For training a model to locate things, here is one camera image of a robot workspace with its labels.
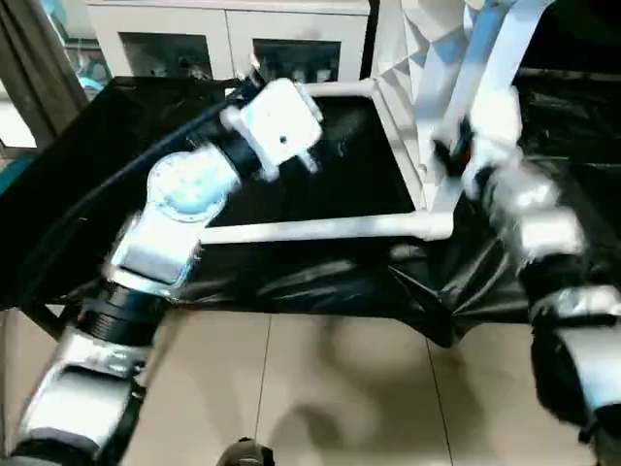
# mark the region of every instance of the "beige floor tile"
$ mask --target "beige floor tile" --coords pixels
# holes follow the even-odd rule
[[[8,325],[7,434],[9,444],[13,445],[23,406],[48,364],[56,342],[17,311],[11,311]]]
[[[488,325],[454,349],[431,345],[455,466],[592,466],[577,432],[537,401],[530,329]]]
[[[123,464],[205,466],[256,429],[269,316],[194,313],[153,378]]]
[[[258,439],[286,466],[449,465],[424,338],[394,320],[274,316]]]

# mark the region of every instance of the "silver robot arm segment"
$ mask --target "silver robot arm segment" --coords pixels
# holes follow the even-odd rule
[[[254,98],[220,114],[237,138],[235,150],[207,144],[167,155],[151,170],[147,204],[127,222],[103,268],[105,289],[64,332],[9,461],[117,464],[146,396],[137,378],[153,334],[198,259],[203,229],[245,178],[273,180],[296,156],[316,170],[309,150],[321,137],[322,116],[312,99],[289,80],[248,79]]]
[[[602,466],[621,464],[621,293],[594,280],[576,213],[557,184],[522,160],[514,92],[473,109],[465,193],[503,241],[530,302],[541,403],[577,424]]]

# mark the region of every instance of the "cable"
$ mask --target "cable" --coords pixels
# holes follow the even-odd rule
[[[63,231],[67,223],[69,223],[73,218],[78,215],[79,212],[82,211],[82,209],[84,209],[87,205],[93,202],[106,189],[114,185],[121,178],[127,176],[143,164],[151,161],[153,157],[161,156],[161,151],[164,150],[167,145],[173,143],[175,140],[181,137],[184,137],[186,134],[195,130],[199,125],[203,124],[207,120],[216,117],[222,110],[224,110],[229,105],[232,105],[239,96],[245,96],[248,93],[248,90],[246,88],[248,85],[251,85],[251,83],[236,83],[236,89],[231,92],[222,102],[205,110],[203,113],[196,116],[188,123],[184,124],[181,128],[172,132],[164,139],[151,145],[142,154],[140,154],[131,162],[127,163],[123,168],[115,172],[103,183],[99,184],[97,187],[91,189],[88,193],[86,193],[86,195],[84,195],[82,199],[74,204],[63,216],[61,216],[51,226],[50,229],[48,229],[47,233],[41,239],[39,244],[35,246],[35,248],[27,255],[27,257],[23,261],[23,266],[21,267],[20,273],[18,274],[18,279],[16,281],[16,302],[18,304],[28,300],[30,295],[37,288],[37,286],[39,286],[39,284],[47,274],[47,271],[53,264],[54,259],[58,256],[58,254],[60,254],[61,251],[64,250],[67,242],[73,236],[73,233],[75,233],[75,231],[77,230],[76,223],[74,225],[74,228],[70,229],[69,231],[65,230],[65,233],[67,234],[63,238],[56,239],[55,237],[61,231]],[[29,272],[31,272],[33,269],[37,270],[37,273],[31,275]],[[28,285],[22,292],[19,292],[18,285],[20,283],[28,283]]]

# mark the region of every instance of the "black object on floor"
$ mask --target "black object on floor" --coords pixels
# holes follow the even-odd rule
[[[516,85],[522,147],[566,191],[584,222],[592,245],[589,273],[594,280],[620,279],[621,86],[539,78]],[[221,100],[224,86],[116,79],[93,101],[0,196],[4,307],[18,304],[16,296],[37,273],[22,269],[24,258],[55,220],[150,143]],[[217,224],[411,210],[372,102],[350,97],[319,104],[326,144],[343,156],[316,177],[291,163],[276,183],[249,183]],[[179,140],[179,149],[190,146]],[[145,202],[149,168],[116,183],[73,219],[67,229],[73,235],[30,301],[88,292],[81,286],[97,280],[122,222]],[[486,219],[464,199],[455,215],[454,235],[433,244],[383,238],[206,247],[183,300],[200,309],[392,317],[442,346],[480,323],[526,322],[526,298]]]

